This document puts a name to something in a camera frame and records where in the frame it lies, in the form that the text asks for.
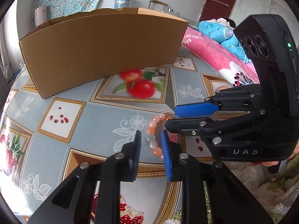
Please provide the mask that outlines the fruit pattern tablecloth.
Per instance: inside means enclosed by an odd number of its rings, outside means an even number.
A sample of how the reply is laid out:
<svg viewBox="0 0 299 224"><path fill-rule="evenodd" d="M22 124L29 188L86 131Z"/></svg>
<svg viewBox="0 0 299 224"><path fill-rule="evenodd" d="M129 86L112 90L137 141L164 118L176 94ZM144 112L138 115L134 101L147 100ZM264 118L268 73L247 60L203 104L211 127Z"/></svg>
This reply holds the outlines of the fruit pattern tablecloth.
<svg viewBox="0 0 299 224"><path fill-rule="evenodd" d="M155 116L232 86L182 47L174 63L122 73L42 99L26 68L1 111L1 194L17 220L29 217L82 162L96 164L142 134L137 179L121 185L122 223L178 223L181 185L169 183L152 148Z"/></svg>

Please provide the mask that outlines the brown cardboard box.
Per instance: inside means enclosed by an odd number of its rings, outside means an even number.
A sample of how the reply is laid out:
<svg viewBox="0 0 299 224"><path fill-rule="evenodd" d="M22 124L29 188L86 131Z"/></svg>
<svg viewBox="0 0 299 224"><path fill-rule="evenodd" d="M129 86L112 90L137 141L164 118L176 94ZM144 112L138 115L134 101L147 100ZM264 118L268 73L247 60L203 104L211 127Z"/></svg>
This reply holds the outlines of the brown cardboard box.
<svg viewBox="0 0 299 224"><path fill-rule="evenodd" d="M188 22L144 8L97 9L55 18L20 40L44 99L126 71L171 64Z"/></svg>

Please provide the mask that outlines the dark red door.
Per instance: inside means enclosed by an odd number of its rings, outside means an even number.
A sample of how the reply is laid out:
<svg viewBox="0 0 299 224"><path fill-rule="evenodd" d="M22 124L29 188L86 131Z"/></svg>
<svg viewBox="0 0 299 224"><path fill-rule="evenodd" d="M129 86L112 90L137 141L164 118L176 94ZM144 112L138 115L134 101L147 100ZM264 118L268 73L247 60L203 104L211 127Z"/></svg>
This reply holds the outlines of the dark red door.
<svg viewBox="0 0 299 224"><path fill-rule="evenodd" d="M228 18L236 0L205 0L199 21Z"/></svg>

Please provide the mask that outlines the water dispenser bottle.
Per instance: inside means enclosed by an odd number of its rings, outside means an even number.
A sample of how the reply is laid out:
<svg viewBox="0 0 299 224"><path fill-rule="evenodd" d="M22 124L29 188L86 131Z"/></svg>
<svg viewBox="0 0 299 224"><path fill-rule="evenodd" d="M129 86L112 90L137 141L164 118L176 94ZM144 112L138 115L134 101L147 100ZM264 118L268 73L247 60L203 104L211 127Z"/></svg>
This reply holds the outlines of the water dispenser bottle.
<svg viewBox="0 0 299 224"><path fill-rule="evenodd" d="M115 0L114 8L120 9L130 6L130 0Z"/></svg>

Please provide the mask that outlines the pink floral blanket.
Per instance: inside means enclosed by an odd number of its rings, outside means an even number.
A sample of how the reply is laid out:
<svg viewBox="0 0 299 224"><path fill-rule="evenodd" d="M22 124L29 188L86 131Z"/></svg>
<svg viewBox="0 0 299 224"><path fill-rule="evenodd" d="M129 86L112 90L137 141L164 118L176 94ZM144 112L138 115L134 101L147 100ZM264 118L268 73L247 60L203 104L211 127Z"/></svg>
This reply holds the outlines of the pink floral blanket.
<svg viewBox="0 0 299 224"><path fill-rule="evenodd" d="M187 28L181 44L212 66L232 85L259 83L253 67L248 67L219 43L191 27Z"/></svg>

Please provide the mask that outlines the wooden chair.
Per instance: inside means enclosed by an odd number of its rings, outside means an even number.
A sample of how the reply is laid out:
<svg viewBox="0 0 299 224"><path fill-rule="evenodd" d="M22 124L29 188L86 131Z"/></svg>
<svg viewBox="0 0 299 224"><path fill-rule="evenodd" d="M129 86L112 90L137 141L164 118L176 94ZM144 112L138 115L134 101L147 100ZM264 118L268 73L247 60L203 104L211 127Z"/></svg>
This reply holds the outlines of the wooden chair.
<svg viewBox="0 0 299 224"><path fill-rule="evenodd" d="M169 5L163 1L160 0L150 0L149 1L149 5L148 5L148 9L152 9L152 10L165 10Z"/></svg>

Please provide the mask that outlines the pink rolled mat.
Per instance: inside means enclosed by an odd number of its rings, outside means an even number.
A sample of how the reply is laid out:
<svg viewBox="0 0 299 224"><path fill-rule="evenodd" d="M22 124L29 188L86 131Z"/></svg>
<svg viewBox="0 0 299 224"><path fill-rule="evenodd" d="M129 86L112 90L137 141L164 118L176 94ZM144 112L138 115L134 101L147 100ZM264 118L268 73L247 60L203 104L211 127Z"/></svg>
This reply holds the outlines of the pink rolled mat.
<svg viewBox="0 0 299 224"><path fill-rule="evenodd" d="M47 21L47 6L43 5L34 10L34 22L36 27Z"/></svg>

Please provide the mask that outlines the blue quilted jacket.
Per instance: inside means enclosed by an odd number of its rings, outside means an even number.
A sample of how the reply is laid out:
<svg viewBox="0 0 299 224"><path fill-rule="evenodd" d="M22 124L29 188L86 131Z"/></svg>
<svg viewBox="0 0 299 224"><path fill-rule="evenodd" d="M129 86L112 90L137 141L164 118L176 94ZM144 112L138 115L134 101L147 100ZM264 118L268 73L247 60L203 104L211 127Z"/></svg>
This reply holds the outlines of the blue quilted jacket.
<svg viewBox="0 0 299 224"><path fill-rule="evenodd" d="M229 18L205 20L198 25L200 33L219 43L245 64L251 63L252 60L247 57L240 41L234 34L235 28L234 20Z"/></svg>

